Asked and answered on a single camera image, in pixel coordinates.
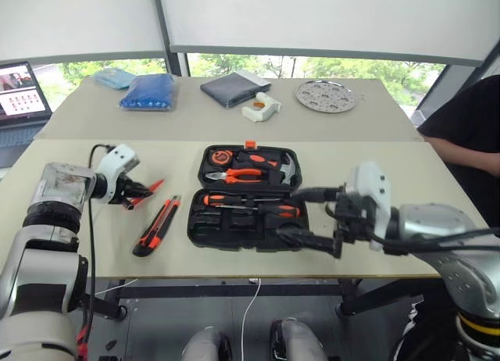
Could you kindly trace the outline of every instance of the black shirt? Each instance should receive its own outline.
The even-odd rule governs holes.
[[[419,132],[471,150],[500,152],[500,75],[457,94],[433,113]],[[500,179],[475,168],[446,165],[489,226],[498,227]]]

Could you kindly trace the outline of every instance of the toolbox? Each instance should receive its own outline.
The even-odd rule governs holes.
[[[193,244],[258,252],[300,249],[276,233],[281,227],[309,229],[305,203],[289,199],[302,182],[292,150],[257,147],[253,141],[212,145],[203,153],[198,179],[203,189],[192,199],[187,222]]]

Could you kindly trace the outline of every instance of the white roller blind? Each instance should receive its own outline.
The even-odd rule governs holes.
[[[0,60],[162,46],[153,0],[0,0]]]
[[[500,0],[162,0],[173,51],[351,52],[478,64]]]

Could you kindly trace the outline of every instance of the beige tabletop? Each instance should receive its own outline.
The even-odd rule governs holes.
[[[85,165],[90,140],[37,140],[0,183],[0,266],[47,162]],[[98,141],[117,143],[118,141]],[[342,259],[312,250],[260,253],[253,249],[224,252],[198,248],[186,235],[204,141],[125,141],[141,159],[130,176],[145,184],[166,179],[162,189],[142,207],[95,207],[97,275],[99,277],[428,277],[435,271],[412,256],[386,256],[367,243],[345,245]],[[463,210],[478,227],[486,224],[430,145],[423,142],[277,142],[296,151],[302,188],[338,186],[352,167],[377,161],[391,180],[393,206],[403,203],[446,203]],[[165,198],[182,195],[182,203],[164,242],[151,256],[138,258],[131,248]],[[308,204],[311,230],[332,235],[333,221],[318,204]],[[88,219],[81,222],[79,253],[89,256]]]
[[[294,90],[304,79],[270,80],[267,94],[282,110],[263,123],[241,115],[243,105],[225,109],[200,90],[206,78],[178,78],[175,109],[127,111],[118,106],[125,91],[84,79],[53,114],[37,138],[116,138],[182,141],[422,141],[380,80],[338,79],[359,94],[345,113],[318,113],[303,106]]]

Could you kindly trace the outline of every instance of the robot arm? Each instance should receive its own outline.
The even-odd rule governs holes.
[[[34,347],[45,348],[47,359],[57,359],[56,353],[60,359],[76,356],[65,314],[85,293],[88,261],[77,254],[84,203],[127,203],[129,197],[151,195],[126,176],[139,164],[135,152],[126,145],[108,150],[96,172],[45,166],[0,276],[0,358],[14,352],[11,357],[23,359]]]
[[[339,188],[312,188],[291,199],[335,202],[332,238],[280,229],[287,242],[341,257],[342,244],[369,241],[386,254],[413,254],[442,277],[458,307],[457,328],[473,353],[500,356],[500,239],[475,231],[470,218],[446,205],[391,208],[391,185],[374,162],[357,166]]]

